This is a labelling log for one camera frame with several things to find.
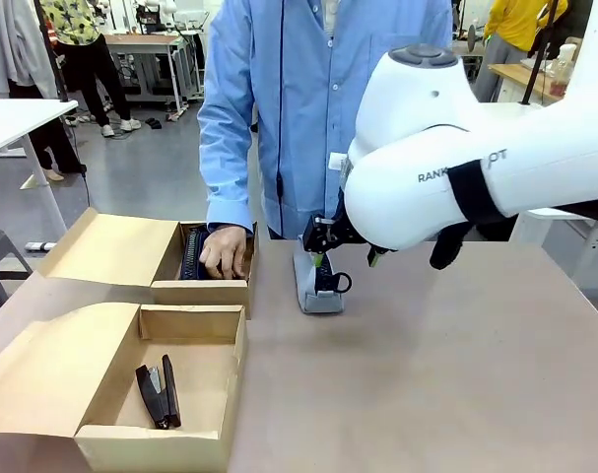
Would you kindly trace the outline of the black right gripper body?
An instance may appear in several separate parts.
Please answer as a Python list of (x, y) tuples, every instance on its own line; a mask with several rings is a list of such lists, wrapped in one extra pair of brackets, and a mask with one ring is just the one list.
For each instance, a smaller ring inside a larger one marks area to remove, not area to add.
[(365, 244), (366, 240), (354, 228), (344, 205), (339, 205), (332, 218), (312, 215), (303, 231), (303, 250), (324, 254), (344, 244)]

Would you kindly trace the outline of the person's right hand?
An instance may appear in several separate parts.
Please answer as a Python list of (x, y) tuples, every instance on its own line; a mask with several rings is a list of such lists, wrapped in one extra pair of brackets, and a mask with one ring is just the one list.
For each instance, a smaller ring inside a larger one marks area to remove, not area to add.
[(199, 262), (212, 279), (243, 279), (246, 230), (226, 225), (213, 230), (203, 244)]

